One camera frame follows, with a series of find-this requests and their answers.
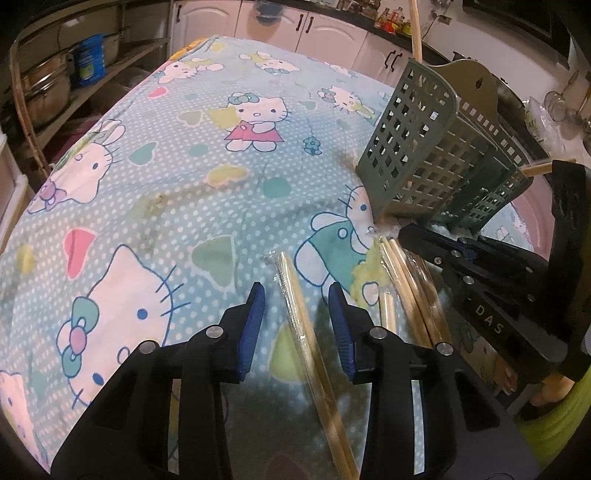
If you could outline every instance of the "black countertop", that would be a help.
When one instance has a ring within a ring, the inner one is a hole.
[[[364,17],[363,15],[353,14],[351,12],[343,12],[339,10],[335,10],[331,7],[326,7],[324,5],[315,4],[314,2],[309,2],[307,0],[271,0],[273,3],[285,5],[287,7],[299,8],[300,10],[306,10],[308,12],[313,12],[316,14],[326,15],[327,17],[336,18],[337,20],[342,20],[343,22],[350,23],[351,25],[355,25],[356,27],[363,28],[367,30],[369,33],[373,33],[378,37],[385,38],[386,40],[392,42],[394,45],[404,48],[405,50],[412,51],[413,50],[413,41],[410,35],[406,35],[403,33],[399,33],[396,35],[392,35],[384,30],[380,30],[379,28],[374,27],[374,21],[368,17]],[[439,53],[437,50],[432,48],[431,46],[423,43],[423,59],[431,64],[431,65],[445,65],[449,63],[450,60],[445,58],[444,55]]]

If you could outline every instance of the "cabinet handle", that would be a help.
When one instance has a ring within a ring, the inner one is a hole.
[[[313,21],[314,21],[314,17],[310,17],[310,23],[308,25],[308,30],[306,30],[306,33],[310,33],[310,27],[312,26]]]
[[[402,52],[400,52],[398,55],[396,55],[392,61],[392,64],[390,65],[390,71],[393,72],[394,71],[394,64],[396,63],[396,60],[398,60],[400,57],[402,57]]]
[[[394,53],[396,53],[396,50],[392,50],[390,53],[388,53],[388,56],[386,57],[386,61],[384,62],[384,67],[388,68],[388,60],[390,59],[390,57],[392,55],[394,55]]]

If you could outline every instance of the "kitchen cabinet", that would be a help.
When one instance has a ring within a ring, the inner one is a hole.
[[[296,52],[350,69],[367,32],[335,18],[309,13]]]
[[[184,0],[174,3],[172,51],[179,51],[198,38],[212,35],[233,37],[240,0]]]
[[[410,54],[382,37],[368,34],[352,70],[396,87]]]
[[[254,10],[254,2],[242,2],[236,26],[237,38],[250,38],[284,50],[296,51],[308,19],[308,12],[284,7],[281,19],[273,25],[261,24],[256,18],[257,14],[258,12]]]

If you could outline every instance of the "bottle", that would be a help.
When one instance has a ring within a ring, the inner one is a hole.
[[[384,22],[388,19],[388,14],[390,13],[390,9],[386,8],[382,14],[378,17],[378,19],[374,23],[375,28],[382,28]]]
[[[402,27],[402,25],[404,25],[404,13],[402,12],[402,7],[398,7],[397,14],[398,15],[396,16],[394,23]]]
[[[398,10],[394,10],[394,11],[392,12],[392,15],[390,15],[390,19],[389,19],[388,21],[389,21],[389,22],[392,22],[392,23],[394,23],[394,24],[395,24],[395,23],[396,23],[396,20],[397,20],[397,18],[398,18],[398,16],[399,16],[399,14],[400,14],[400,13],[398,12]]]

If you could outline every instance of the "blue polka dot fabric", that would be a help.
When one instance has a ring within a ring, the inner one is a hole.
[[[337,479],[274,251],[294,258],[361,465],[370,389],[340,369],[325,298],[338,281],[378,318],[383,269],[354,166],[391,94],[335,65],[212,37],[163,65],[70,149],[0,260],[0,406],[46,469],[140,342],[189,340],[259,281],[267,309],[251,372],[223,387],[234,476]],[[405,322],[398,334],[412,340]]]

